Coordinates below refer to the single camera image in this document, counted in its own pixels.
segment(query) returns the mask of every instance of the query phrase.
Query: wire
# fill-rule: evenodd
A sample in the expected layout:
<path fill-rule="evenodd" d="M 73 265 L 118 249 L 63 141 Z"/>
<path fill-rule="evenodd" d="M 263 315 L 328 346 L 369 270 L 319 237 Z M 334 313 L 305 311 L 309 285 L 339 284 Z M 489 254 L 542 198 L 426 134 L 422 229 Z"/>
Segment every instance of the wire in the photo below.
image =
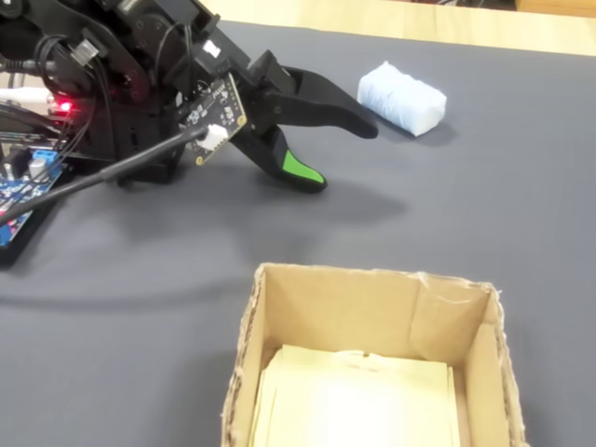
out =
<path fill-rule="evenodd" d="M 155 77 L 156 77 L 156 96 L 159 98 L 159 90 L 161 87 L 160 79 L 159 79 L 159 63 L 161 61 L 161 55 L 163 53 L 164 47 L 168 42 L 169 36 L 173 33 L 176 28 L 183 27 L 184 30 L 184 42 L 186 45 L 186 63 L 188 64 L 188 98 L 192 99 L 194 97 L 195 92 L 195 65 L 193 61 L 193 29 L 190 24 L 182 25 L 179 22 L 171 24 L 171 26 L 166 30 L 164 35 L 162 36 L 161 40 L 159 41 L 159 46 L 157 47 L 157 54 L 156 54 L 156 63 L 155 63 Z"/>
<path fill-rule="evenodd" d="M 108 123 L 108 134 L 112 143 L 112 153 L 116 160 L 120 159 L 120 151 L 115 137 L 115 121 L 114 121 L 114 104 L 112 102 L 112 95 L 110 94 L 110 86 L 108 82 L 108 75 L 105 68 L 100 61 L 94 61 L 91 65 L 94 72 L 97 74 L 97 83 L 103 95 L 103 103 L 105 105 L 105 113 Z"/>
<path fill-rule="evenodd" d="M 184 41 L 186 42 L 186 63 L 188 64 L 188 99 L 195 98 L 195 65 L 193 64 L 193 29 L 184 25 Z"/>
<path fill-rule="evenodd" d="M 99 183 L 110 182 L 124 175 L 130 174 L 131 172 L 151 163 L 153 160 L 176 150 L 180 145 L 183 145 L 194 139 L 204 139 L 207 135 L 207 132 L 208 130 L 206 126 L 188 128 L 177 135 L 174 135 L 173 137 L 156 144 L 149 149 L 146 149 L 140 154 L 130 156 L 125 160 L 114 163 L 113 165 L 101 169 L 99 172 L 89 175 L 84 179 L 67 184 L 42 196 L 32 198 L 26 202 L 21 202 L 0 216 L 0 226 L 18 218 L 22 214 L 60 200 L 61 198 L 74 194 L 78 191 L 90 188 L 91 186 Z"/>
<path fill-rule="evenodd" d="M 161 53 L 163 52 L 164 47 L 166 46 L 166 42 L 168 42 L 169 36 L 179 26 L 182 26 L 182 25 L 180 23 L 178 23 L 178 22 L 172 24 L 166 30 L 166 32 L 164 33 L 163 37 L 159 41 L 159 46 L 157 47 L 156 65 L 155 65 L 154 73 L 155 73 L 155 76 L 156 76 L 156 96 L 157 96 L 158 100 L 160 100 L 160 97 L 159 97 L 159 88 L 161 86 L 161 84 L 159 82 L 159 62 L 161 61 Z"/>

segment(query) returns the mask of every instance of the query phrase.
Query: open cardboard box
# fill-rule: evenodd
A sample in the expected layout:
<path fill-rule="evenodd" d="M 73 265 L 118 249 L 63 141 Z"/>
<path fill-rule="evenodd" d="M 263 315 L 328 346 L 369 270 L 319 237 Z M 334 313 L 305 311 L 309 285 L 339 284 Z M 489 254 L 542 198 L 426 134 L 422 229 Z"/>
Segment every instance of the open cardboard box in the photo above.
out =
<path fill-rule="evenodd" d="M 260 372 L 282 345 L 446 362 L 455 371 L 462 446 L 527 446 L 503 312 L 491 284 L 262 265 L 240 326 L 222 446 L 248 446 Z"/>

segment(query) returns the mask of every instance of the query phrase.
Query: white sponge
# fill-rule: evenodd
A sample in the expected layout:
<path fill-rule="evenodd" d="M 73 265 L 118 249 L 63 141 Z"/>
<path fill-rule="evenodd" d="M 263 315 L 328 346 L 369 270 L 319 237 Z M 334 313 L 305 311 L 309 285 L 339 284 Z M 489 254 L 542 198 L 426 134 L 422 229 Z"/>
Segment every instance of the white sponge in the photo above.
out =
<path fill-rule="evenodd" d="M 447 97 L 386 61 L 360 79 L 358 102 L 417 137 L 440 123 Z"/>

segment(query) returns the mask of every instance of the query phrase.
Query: gray table surface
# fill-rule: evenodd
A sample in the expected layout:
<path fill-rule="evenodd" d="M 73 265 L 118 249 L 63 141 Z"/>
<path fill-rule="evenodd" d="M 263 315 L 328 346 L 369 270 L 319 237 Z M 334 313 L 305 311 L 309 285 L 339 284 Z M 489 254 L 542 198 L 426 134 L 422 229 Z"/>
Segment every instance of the gray table surface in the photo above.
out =
<path fill-rule="evenodd" d="M 492 281 L 530 442 L 593 444 L 596 60 L 223 28 L 252 57 L 271 48 L 354 94 L 389 60 L 445 92 L 448 115 L 417 140 L 287 129 L 327 175 L 319 196 L 227 147 L 166 187 L 70 198 L 0 273 L 0 444 L 217 445 L 261 262 Z"/>

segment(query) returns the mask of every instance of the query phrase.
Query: cardboard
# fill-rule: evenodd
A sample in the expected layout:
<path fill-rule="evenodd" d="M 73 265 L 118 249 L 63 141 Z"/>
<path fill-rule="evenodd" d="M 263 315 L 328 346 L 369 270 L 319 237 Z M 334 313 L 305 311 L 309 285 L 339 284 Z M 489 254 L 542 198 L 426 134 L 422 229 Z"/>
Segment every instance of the cardboard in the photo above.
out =
<path fill-rule="evenodd" d="M 458 447 L 446 363 L 284 345 L 261 373 L 251 447 Z"/>
<path fill-rule="evenodd" d="M 260 373 L 282 345 L 446 362 L 461 445 L 526 447 L 491 284 L 425 273 L 264 264 L 240 324 L 222 446 L 247 447 Z"/>

